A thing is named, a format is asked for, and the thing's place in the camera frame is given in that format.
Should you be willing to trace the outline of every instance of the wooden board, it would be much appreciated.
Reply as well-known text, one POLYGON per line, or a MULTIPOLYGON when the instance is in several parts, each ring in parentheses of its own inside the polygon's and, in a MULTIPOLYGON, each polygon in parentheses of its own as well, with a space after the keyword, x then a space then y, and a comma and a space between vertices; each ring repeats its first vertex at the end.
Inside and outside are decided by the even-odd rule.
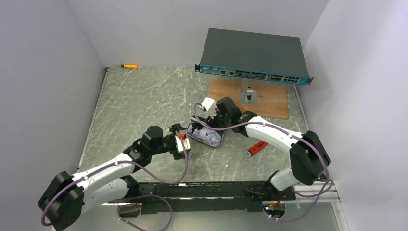
POLYGON ((258 93, 258 104, 240 104, 239 90, 242 81, 212 78, 208 97, 215 101, 230 97, 242 112, 252 111, 259 116, 274 118, 289 118, 288 98, 285 86, 249 83, 249 86, 258 93))

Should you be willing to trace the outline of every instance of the white wall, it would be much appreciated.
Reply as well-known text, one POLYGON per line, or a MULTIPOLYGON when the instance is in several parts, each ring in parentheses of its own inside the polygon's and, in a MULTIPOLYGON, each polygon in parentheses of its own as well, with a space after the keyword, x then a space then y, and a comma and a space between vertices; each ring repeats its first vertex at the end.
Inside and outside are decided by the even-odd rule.
POLYGON ((44 230, 37 201, 78 164, 103 66, 64 0, 0 7, 0 230, 44 230))
POLYGON ((300 89, 350 230, 408 229, 408 2, 330 0, 300 89))
POLYGON ((68 0, 105 67, 192 66, 209 27, 300 37, 329 0, 68 0))

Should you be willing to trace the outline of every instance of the gray floor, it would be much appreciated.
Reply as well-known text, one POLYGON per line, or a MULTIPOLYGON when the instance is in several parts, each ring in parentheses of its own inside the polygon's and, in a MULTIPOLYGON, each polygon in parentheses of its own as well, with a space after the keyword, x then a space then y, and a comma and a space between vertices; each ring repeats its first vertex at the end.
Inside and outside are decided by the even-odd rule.
MULTIPOLYGON (((212 77, 217 76, 196 73, 193 67, 110 68, 80 171, 112 159, 151 125, 186 126, 191 105, 207 96, 212 77)), ((294 87, 286 85, 286 89, 289 119, 267 120, 306 132, 294 87)), ((244 157, 244 151, 257 142, 232 131, 226 133, 222 145, 216 149, 192 140, 192 156, 184 181, 265 180, 274 171, 289 166, 289 157, 270 145, 251 158, 244 157)), ((147 168, 159 177, 176 180, 183 171, 184 161, 160 154, 152 158, 147 168)), ((156 181, 143 171, 133 176, 139 182, 156 181)))

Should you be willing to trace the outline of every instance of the white connector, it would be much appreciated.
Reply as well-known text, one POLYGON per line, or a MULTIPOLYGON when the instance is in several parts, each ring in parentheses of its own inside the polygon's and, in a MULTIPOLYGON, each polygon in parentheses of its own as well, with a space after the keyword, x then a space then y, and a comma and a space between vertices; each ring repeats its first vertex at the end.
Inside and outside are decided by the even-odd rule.
POLYGON ((213 118, 217 114, 216 108, 216 101, 211 98, 206 97, 201 103, 201 109, 203 111, 206 111, 211 118, 213 118))
MULTIPOLYGON (((189 138, 183 139, 183 144, 184 144, 184 148, 186 149, 186 152, 188 153, 191 150, 189 138)), ((176 146, 177 146, 178 153, 184 153, 183 146, 181 146, 181 139, 177 136, 176 136, 176 146)))

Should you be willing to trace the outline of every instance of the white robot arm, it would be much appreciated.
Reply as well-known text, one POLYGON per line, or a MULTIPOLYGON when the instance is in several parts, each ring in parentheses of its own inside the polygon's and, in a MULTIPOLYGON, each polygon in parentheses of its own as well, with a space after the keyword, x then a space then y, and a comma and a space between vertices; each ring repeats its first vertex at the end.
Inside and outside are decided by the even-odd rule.
POLYGON ((264 120, 253 112, 242 113, 229 97, 217 102, 205 98, 201 109, 208 113, 208 118, 200 121, 202 126, 216 131, 231 128, 236 133, 263 140, 289 155, 291 166, 273 173, 267 180, 270 184, 270 193, 273 195, 299 183, 312 185, 324 170, 317 155, 321 156, 326 166, 330 163, 318 136, 312 131, 305 134, 290 131, 264 120), (299 140, 310 143, 314 150, 299 140))
POLYGON ((184 134, 176 135, 181 128, 173 125, 169 128, 172 134, 163 137, 160 127, 150 126, 141 139, 114 159, 71 176, 65 171, 57 174, 38 202, 44 212, 43 225, 64 230, 91 208, 139 195, 139 184, 131 173, 148 165, 153 155, 170 152, 174 159, 181 159, 191 150, 184 134), (45 216, 50 223, 45 223, 45 216))

